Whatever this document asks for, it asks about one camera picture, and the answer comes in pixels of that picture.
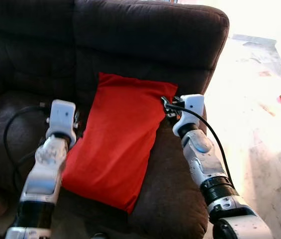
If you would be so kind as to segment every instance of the floor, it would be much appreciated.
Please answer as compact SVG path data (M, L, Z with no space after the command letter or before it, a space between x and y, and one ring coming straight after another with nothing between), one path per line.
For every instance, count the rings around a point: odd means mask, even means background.
M281 239L280 94L281 62L275 48L228 39L205 94L208 121L224 146L238 192L265 220L275 239ZM14 213L11 208L0 218L0 234ZM80 218L59 210L53 227L54 239L86 239L91 234ZM211 230L209 225L205 239L212 238ZM112 238L123 238L110 233Z

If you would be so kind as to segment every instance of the couch cushion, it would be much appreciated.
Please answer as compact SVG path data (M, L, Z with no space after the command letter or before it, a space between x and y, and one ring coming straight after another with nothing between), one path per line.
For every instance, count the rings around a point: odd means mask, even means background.
M74 0L0 0L0 30L73 43Z
M8 120L23 107L51 102L49 98L24 92L9 91L0 96L0 188L13 192L12 165L3 145L3 131ZM46 125L43 113L28 113L16 118L8 132L8 144L12 156L19 160L37 148L40 138L45 135ZM21 169L24 178L33 166L33 159Z
M75 48L0 32L0 80L6 88L73 100Z
M75 0L78 46L212 70L229 21L208 6L141 0Z
M155 238L201 239L207 220L206 204L191 178L181 140L164 120L129 224Z

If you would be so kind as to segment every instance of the white plastic casing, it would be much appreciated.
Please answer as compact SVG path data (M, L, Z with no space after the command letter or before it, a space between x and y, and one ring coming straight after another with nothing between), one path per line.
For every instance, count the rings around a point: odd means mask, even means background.
M75 104L62 100L53 100L49 124L46 131L46 138L54 133L63 133L71 139L70 148L76 142L76 135L73 131Z
M181 96L181 99L185 102L186 109L191 110L200 116L203 115L203 109L204 109L203 95L199 95L199 94L185 95L185 96ZM178 134L179 128L187 123L194 123L196 124L196 126L199 126L199 119L190 113L182 112L180 120L174 125L172 129L175 136L179 136Z
M270 228L255 215L221 218L233 229L237 239L274 239Z
M51 230L44 228L9 228L5 239L48 239L51 238Z

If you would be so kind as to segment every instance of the tiled floor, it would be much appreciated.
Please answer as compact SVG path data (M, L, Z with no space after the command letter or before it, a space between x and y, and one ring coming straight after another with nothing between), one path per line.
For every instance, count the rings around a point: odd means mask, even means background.
M239 193L281 239L281 62L273 47L228 39L205 94L208 121ZM205 239L211 239L211 227Z

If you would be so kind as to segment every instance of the red pillow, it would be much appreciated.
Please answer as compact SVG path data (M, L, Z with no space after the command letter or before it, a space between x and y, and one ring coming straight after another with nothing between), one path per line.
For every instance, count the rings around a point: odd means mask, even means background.
M63 186L131 213L165 117L160 97L171 98L176 90L171 83L99 73L87 127L69 152Z

